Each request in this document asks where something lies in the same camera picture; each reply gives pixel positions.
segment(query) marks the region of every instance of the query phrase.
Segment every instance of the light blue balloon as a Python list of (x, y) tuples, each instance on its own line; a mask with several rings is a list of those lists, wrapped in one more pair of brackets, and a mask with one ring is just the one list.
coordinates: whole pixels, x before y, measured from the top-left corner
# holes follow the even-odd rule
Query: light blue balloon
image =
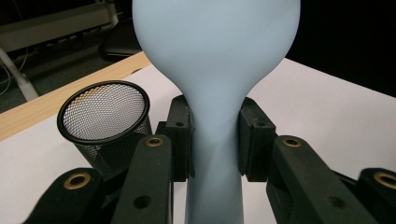
[(289, 51), (300, 0), (134, 0), (133, 16), (143, 51), (193, 113), (186, 223), (243, 223), (238, 112)]

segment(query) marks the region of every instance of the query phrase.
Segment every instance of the cup rim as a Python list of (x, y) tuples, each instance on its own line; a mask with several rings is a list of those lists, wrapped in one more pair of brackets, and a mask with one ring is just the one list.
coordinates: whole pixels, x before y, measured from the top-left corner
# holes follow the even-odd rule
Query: cup rim
[[(99, 86), (112, 85), (112, 84), (124, 85), (124, 86), (132, 87), (132, 88), (136, 89), (137, 91), (139, 91), (139, 93), (142, 95), (143, 100), (145, 102), (145, 107), (143, 109), (143, 112), (142, 112), (140, 118), (134, 123), (134, 125), (132, 125), (131, 127), (127, 128), (126, 130), (122, 131), (121, 133), (117, 133), (117, 134), (115, 134), (113, 136), (110, 136), (110, 137), (107, 137), (107, 138), (103, 138), (103, 139), (82, 139), (82, 138), (74, 136), (69, 131), (67, 131), (66, 127), (64, 126), (64, 113), (66, 112), (66, 109), (69, 107), (69, 105), (77, 97), (79, 97), (81, 94), (85, 93), (86, 91), (90, 91), (91, 89), (97, 88)], [(73, 95), (71, 95), (64, 102), (64, 104), (61, 106), (61, 109), (58, 112), (57, 126), (58, 126), (58, 130), (61, 133), (61, 135), (65, 139), (69, 140), (70, 142), (72, 142), (74, 144), (90, 145), (90, 146), (109, 144), (109, 143), (112, 143), (112, 142), (115, 142), (115, 141), (119, 141), (122, 138), (128, 136), (129, 134), (133, 133), (134, 130), (137, 127), (139, 127), (146, 120), (147, 116), (149, 115), (149, 106), (150, 106), (149, 96), (147, 95), (147, 93), (140, 86), (138, 86), (138, 85), (136, 85), (136, 84), (134, 84), (132, 82), (123, 81), (123, 80), (102, 81), (102, 82), (91, 84), (90, 86), (87, 86), (87, 87), (77, 91)]]

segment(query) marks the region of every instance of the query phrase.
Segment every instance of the wooden surface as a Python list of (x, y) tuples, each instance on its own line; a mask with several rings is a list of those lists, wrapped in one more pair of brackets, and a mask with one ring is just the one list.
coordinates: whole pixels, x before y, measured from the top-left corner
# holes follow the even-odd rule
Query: wooden surface
[(0, 141), (58, 113), (62, 104), (82, 88), (100, 81), (124, 79), (149, 64), (144, 52), (138, 53), (0, 114)]

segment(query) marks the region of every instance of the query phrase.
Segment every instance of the screw hole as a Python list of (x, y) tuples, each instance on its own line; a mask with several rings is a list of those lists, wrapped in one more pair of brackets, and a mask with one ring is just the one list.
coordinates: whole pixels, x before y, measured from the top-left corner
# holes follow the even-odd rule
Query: screw hole
[(150, 139), (149, 142), (150, 142), (151, 144), (159, 144), (159, 143), (160, 143), (160, 140), (154, 138), (154, 139)]
[(374, 178), (380, 184), (390, 189), (396, 189), (396, 176), (384, 172), (378, 172), (375, 173)]
[(91, 176), (88, 173), (73, 174), (64, 181), (64, 188), (81, 189), (86, 186), (90, 180)]
[(258, 126), (260, 126), (260, 127), (264, 127), (265, 126), (265, 123), (264, 122), (262, 122), (262, 121), (260, 121), (260, 122), (257, 122), (256, 123)]
[(300, 141), (298, 141), (297, 139), (292, 139), (292, 138), (283, 139), (283, 143), (289, 147), (300, 147), (301, 146)]
[(150, 204), (151, 198), (149, 196), (140, 196), (134, 200), (134, 207), (137, 209), (147, 208)]
[(149, 147), (158, 147), (163, 144), (163, 139), (159, 137), (152, 137), (146, 141), (146, 145)]
[(347, 206), (344, 200), (336, 196), (329, 196), (327, 199), (329, 200), (329, 203), (332, 205), (332, 207), (343, 209)]

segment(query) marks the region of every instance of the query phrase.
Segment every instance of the black mesh container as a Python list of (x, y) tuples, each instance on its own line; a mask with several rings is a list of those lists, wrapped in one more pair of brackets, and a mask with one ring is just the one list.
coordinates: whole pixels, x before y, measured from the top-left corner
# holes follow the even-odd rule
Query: black mesh container
[(137, 142), (152, 134), (149, 97), (131, 82), (96, 83), (64, 103), (57, 125), (92, 168), (107, 178), (129, 167)]

